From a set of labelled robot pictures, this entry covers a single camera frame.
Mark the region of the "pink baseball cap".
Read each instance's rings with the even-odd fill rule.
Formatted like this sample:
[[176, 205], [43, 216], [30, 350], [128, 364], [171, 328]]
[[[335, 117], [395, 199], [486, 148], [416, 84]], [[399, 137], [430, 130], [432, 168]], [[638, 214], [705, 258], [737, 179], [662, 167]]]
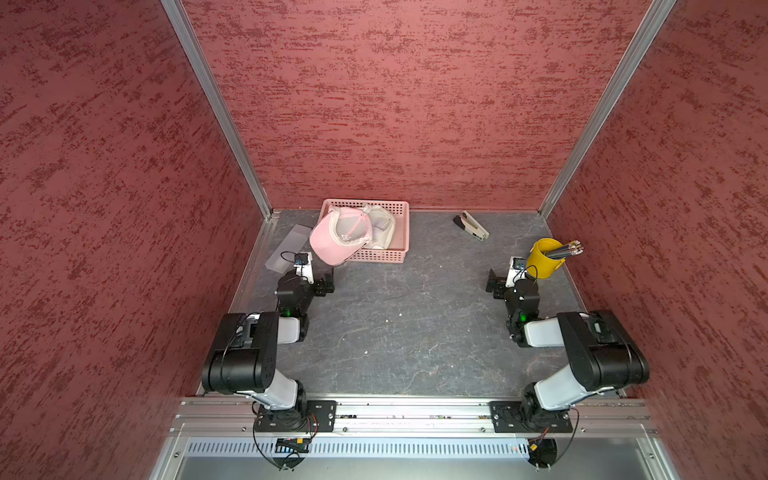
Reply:
[[373, 227], [367, 213], [356, 208], [332, 206], [312, 230], [309, 241], [320, 260], [338, 266], [372, 238]]

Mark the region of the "cream baseball cap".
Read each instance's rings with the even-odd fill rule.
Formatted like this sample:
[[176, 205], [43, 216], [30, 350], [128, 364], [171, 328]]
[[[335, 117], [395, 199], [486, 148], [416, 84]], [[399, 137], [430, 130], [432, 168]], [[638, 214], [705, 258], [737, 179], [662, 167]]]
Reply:
[[380, 205], [365, 204], [361, 210], [368, 215], [372, 226], [372, 238], [366, 243], [364, 248], [372, 250], [388, 249], [396, 229], [394, 216]]

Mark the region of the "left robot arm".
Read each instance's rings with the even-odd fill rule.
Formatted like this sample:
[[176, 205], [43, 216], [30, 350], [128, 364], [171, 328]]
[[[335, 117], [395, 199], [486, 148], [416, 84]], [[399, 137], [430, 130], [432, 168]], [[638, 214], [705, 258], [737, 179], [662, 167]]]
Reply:
[[289, 272], [273, 310], [224, 315], [202, 368], [204, 391], [252, 400], [257, 432], [331, 432], [337, 403], [310, 400], [301, 382], [277, 369], [277, 353], [306, 339], [312, 300], [334, 291], [332, 272], [313, 281]]

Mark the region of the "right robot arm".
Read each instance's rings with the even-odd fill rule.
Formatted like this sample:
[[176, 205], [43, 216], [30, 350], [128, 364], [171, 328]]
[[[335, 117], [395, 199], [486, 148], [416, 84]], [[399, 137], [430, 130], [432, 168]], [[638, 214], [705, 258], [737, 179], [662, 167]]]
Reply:
[[538, 281], [522, 272], [503, 278], [490, 271], [485, 290], [505, 303], [507, 329], [517, 346], [563, 348], [567, 358], [565, 367], [527, 385], [519, 400], [489, 403], [495, 432], [571, 433], [576, 424], [571, 407], [649, 380], [647, 359], [613, 312], [561, 312], [542, 318]]

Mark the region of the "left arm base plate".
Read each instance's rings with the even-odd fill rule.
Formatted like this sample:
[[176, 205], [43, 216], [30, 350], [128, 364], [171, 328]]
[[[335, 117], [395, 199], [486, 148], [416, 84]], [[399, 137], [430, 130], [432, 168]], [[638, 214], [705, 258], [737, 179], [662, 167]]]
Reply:
[[338, 403], [333, 400], [307, 400], [288, 410], [259, 408], [253, 424], [255, 432], [315, 433], [332, 432]]

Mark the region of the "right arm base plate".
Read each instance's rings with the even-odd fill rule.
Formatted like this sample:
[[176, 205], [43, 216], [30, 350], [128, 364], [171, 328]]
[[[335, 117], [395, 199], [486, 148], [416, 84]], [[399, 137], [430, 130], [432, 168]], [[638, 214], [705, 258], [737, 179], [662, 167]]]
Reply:
[[566, 410], [550, 411], [523, 401], [492, 401], [488, 404], [496, 433], [572, 433]]

